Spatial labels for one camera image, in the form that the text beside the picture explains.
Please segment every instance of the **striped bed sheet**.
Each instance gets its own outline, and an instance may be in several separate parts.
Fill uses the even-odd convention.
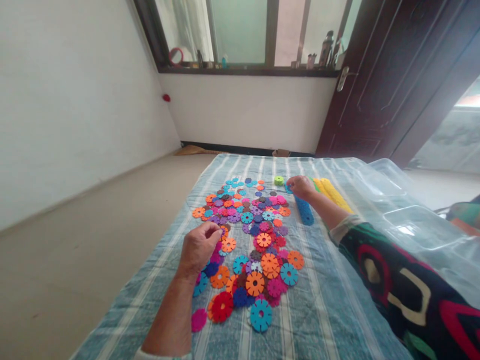
[[[375,308],[357,273],[338,252],[328,230],[315,213],[314,224],[305,226],[293,195],[274,185],[277,175],[307,175],[328,178],[363,219],[379,227],[383,213],[416,205],[405,196],[396,202],[370,202],[355,187],[355,169],[365,165],[356,158],[264,157],[220,154],[200,175],[170,229],[137,274],[124,286],[110,310],[82,346],[74,360],[132,359],[141,346],[162,298],[178,266],[186,233],[201,223],[192,210],[205,205],[205,197],[232,178],[264,180],[265,190],[275,190],[291,204],[292,214],[283,219],[288,226],[288,250],[300,251],[305,267],[296,286],[282,295],[273,309],[272,324],[256,333],[249,324],[250,309],[234,309],[222,324],[207,324],[193,334],[194,359],[411,359]],[[245,188],[254,198],[255,189]],[[253,249],[252,238],[241,223],[231,224],[236,249],[224,265],[232,268],[239,255]],[[222,289],[207,289],[193,299],[193,311],[206,308]]]

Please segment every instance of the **broom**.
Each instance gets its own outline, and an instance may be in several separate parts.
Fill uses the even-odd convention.
[[[175,155],[194,155],[194,154],[228,154],[226,151],[205,150],[200,146],[187,145],[178,150]]]

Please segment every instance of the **dark brown door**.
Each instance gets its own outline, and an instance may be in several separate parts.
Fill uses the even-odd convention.
[[[316,156],[391,157],[480,30],[479,19],[472,0],[362,0],[343,62],[357,75],[335,91]]]

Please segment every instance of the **sleeve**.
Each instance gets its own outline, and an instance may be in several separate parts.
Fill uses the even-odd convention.
[[[355,215],[330,237],[415,359],[480,359],[480,311],[429,265]]]
[[[142,351],[142,348],[139,348],[133,360],[193,360],[193,356],[192,353],[188,353],[182,357],[157,356],[148,354]]]

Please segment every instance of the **bed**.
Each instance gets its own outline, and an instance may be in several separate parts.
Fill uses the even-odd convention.
[[[194,359],[411,359],[376,310],[368,291],[348,261],[328,238],[328,230],[315,214],[312,226],[303,225],[293,195],[274,185],[277,175],[328,178],[352,210],[380,224],[383,213],[415,205],[404,196],[397,202],[370,202],[353,185],[353,173],[365,163],[356,158],[264,157],[220,154],[200,175],[170,229],[137,274],[124,286],[110,310],[77,352],[80,359],[131,359],[141,346],[172,279],[184,235],[202,221],[192,209],[205,205],[205,197],[232,178],[263,179],[265,187],[282,194],[291,204],[286,248],[300,251],[305,266],[298,283],[282,295],[273,309],[265,333],[249,325],[250,310],[235,309],[221,324],[207,321],[192,337]],[[247,189],[252,196],[255,190]],[[241,223],[232,224],[236,255],[254,249]],[[235,256],[225,258],[232,268]],[[208,286],[193,299],[193,311],[206,308],[222,290]]]

